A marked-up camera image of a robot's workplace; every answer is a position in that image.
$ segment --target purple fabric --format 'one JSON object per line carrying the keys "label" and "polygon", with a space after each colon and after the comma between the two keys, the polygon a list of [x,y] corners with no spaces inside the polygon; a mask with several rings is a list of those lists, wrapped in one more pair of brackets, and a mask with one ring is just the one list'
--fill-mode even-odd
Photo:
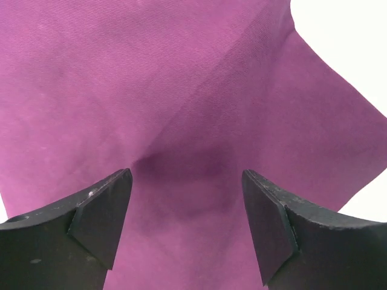
{"label": "purple fabric", "polygon": [[9,215],[133,171],[106,290],[263,289],[243,169],[338,210],[387,167],[386,119],[295,32],[289,0],[2,0],[0,14]]}

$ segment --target magenta cloth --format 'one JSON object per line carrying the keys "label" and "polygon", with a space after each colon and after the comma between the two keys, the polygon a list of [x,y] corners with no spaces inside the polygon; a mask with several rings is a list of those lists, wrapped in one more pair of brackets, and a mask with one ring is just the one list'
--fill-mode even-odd
{"label": "magenta cloth", "polygon": [[243,169],[338,210],[387,167],[386,118],[295,32],[290,0],[2,0],[0,15],[8,214],[133,171],[106,290],[264,289]]}

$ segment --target white background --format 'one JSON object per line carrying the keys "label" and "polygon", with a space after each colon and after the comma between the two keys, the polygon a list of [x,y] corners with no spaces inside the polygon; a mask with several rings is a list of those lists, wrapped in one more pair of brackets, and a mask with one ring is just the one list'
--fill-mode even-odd
{"label": "white background", "polygon": [[[387,116],[387,0],[292,0],[291,6],[312,49]],[[387,222],[386,205],[387,170],[340,212]],[[0,198],[0,222],[6,219]]]}

